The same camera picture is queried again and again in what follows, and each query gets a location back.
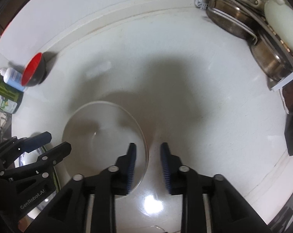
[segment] red bowl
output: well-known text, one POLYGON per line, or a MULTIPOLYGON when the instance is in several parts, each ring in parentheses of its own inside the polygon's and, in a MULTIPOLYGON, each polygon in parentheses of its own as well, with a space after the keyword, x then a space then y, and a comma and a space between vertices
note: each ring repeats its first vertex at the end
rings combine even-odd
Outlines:
POLYGON ((46 62, 41 52, 36 54, 28 63, 21 77, 21 85, 32 87, 42 83, 46 77, 46 62))

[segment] screw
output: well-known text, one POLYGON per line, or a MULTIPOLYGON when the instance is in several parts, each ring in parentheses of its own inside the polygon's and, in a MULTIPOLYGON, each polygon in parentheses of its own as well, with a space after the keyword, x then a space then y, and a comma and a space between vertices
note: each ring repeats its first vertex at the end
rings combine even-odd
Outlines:
POLYGON ((109 166, 108 170, 109 172, 117 172, 118 171, 118 166, 109 166))
POLYGON ((179 171, 181 171, 181 172, 188 172, 189 171, 189 167, 188 166, 180 166, 179 167, 179 171))
POLYGON ((224 180, 224 176, 222 174, 216 174, 216 175, 214 175, 214 179, 222 181, 222 180, 224 180))
POLYGON ((75 181, 80 181, 80 180, 82 180, 83 178, 84 178, 84 177, 83 177, 82 174, 76 174, 76 175, 73 176, 73 180, 75 180, 75 181))
POLYGON ((47 172, 42 173, 42 177, 43 178, 47 178, 48 177, 48 173, 47 172))

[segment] wall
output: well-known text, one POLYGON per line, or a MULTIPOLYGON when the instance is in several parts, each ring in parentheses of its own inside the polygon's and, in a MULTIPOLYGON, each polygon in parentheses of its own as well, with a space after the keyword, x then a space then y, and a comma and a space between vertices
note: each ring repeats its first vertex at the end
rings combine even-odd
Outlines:
POLYGON ((31 0, 17 14, 0 39, 0 52, 24 66, 53 37, 78 20, 128 0, 31 0))

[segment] large white bowl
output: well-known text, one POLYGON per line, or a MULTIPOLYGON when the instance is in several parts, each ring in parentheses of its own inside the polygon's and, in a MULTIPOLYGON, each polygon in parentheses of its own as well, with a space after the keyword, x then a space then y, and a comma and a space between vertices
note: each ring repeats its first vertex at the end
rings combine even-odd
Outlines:
POLYGON ((114 165, 125 155, 130 143, 137 146, 137 158, 132 189, 144 177, 148 164, 148 149, 136 120, 121 106, 97 101, 80 107, 66 124, 62 141, 72 146, 64 159, 69 175, 96 175, 114 165))

